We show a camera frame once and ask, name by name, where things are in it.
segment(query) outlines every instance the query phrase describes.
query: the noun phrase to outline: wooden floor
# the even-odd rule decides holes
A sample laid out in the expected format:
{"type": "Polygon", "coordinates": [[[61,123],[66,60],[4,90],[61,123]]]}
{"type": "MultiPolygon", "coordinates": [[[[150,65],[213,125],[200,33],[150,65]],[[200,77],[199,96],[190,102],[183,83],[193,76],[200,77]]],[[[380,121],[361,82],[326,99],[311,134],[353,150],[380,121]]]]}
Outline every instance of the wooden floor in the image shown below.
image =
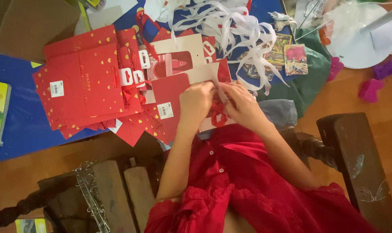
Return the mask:
{"type": "MultiPolygon", "coordinates": [[[[297,130],[319,135],[316,120],[331,114],[364,112],[367,114],[381,162],[392,194],[392,76],[384,80],[384,87],[378,91],[379,101],[365,103],[358,97],[363,81],[373,77],[372,69],[343,69],[337,78],[327,83],[298,121],[297,130]]],[[[29,193],[38,189],[37,182],[69,172],[86,160],[106,160],[116,156],[152,156],[157,153],[157,144],[150,135],[140,140],[141,144],[132,149],[116,135],[106,133],[96,139],[72,143],[35,152],[16,159],[0,162],[0,209],[16,205],[29,193]]],[[[344,188],[340,173],[318,161],[310,161],[312,172],[324,183],[337,182],[344,188]]],[[[40,210],[21,218],[43,217],[40,210]]],[[[16,232],[15,225],[2,228],[0,232],[16,232]]]]}

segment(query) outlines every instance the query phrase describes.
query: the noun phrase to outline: wire rack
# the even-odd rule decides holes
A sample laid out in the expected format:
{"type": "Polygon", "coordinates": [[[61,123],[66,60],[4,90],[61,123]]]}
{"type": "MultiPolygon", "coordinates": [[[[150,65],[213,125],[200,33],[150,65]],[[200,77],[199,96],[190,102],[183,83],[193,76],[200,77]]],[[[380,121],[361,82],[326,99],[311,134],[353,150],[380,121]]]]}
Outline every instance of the wire rack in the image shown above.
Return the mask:
{"type": "Polygon", "coordinates": [[[98,188],[95,180],[94,172],[92,167],[95,165],[95,161],[86,161],[80,164],[78,168],[75,168],[75,175],[77,177],[77,187],[79,187],[83,193],[85,201],[88,204],[87,211],[94,217],[97,222],[98,228],[101,233],[110,233],[110,226],[108,225],[105,210],[97,196],[98,188]]]}

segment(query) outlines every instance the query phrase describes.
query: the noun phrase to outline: red lace sleeve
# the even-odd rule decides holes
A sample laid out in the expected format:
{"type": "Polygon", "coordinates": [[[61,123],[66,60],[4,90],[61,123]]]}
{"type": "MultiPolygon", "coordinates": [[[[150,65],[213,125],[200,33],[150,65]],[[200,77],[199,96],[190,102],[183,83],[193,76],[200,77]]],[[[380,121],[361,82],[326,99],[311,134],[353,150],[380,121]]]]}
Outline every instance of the red lace sleeve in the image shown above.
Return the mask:
{"type": "Polygon", "coordinates": [[[301,203],[321,232],[377,232],[351,205],[337,183],[302,192],[301,203]]]}
{"type": "Polygon", "coordinates": [[[156,203],[151,208],[145,233],[165,233],[170,230],[173,216],[180,209],[181,203],[170,199],[156,203]]]}

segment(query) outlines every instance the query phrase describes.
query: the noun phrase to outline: wooden chair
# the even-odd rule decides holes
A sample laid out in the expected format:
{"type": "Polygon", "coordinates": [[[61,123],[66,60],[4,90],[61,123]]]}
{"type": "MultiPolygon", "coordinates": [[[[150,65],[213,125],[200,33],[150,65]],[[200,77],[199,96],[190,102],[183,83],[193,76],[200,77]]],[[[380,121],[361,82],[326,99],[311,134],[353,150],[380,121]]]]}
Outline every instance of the wooden chair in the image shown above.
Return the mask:
{"type": "MultiPolygon", "coordinates": [[[[341,172],[351,204],[379,232],[392,233],[392,197],[365,114],[331,115],[319,119],[317,126],[322,141],[293,129],[282,131],[281,135],[304,163],[313,157],[341,172]]],[[[1,210],[0,227],[13,223],[21,214],[44,207],[57,193],[74,185],[74,179],[56,181],[19,201],[16,207],[1,210]]]]}

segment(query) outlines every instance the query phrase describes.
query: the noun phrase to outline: carved wooden spindle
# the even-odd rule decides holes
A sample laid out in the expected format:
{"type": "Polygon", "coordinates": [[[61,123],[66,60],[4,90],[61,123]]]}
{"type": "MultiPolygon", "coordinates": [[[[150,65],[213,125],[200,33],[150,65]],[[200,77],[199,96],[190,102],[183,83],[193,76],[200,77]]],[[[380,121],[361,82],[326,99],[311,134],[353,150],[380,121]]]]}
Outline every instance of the carved wooden spindle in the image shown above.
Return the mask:
{"type": "Polygon", "coordinates": [[[300,144],[303,154],[321,160],[325,165],[338,171],[337,163],[335,162],[336,155],[334,148],[325,146],[322,141],[317,140],[316,138],[301,140],[300,144]]]}

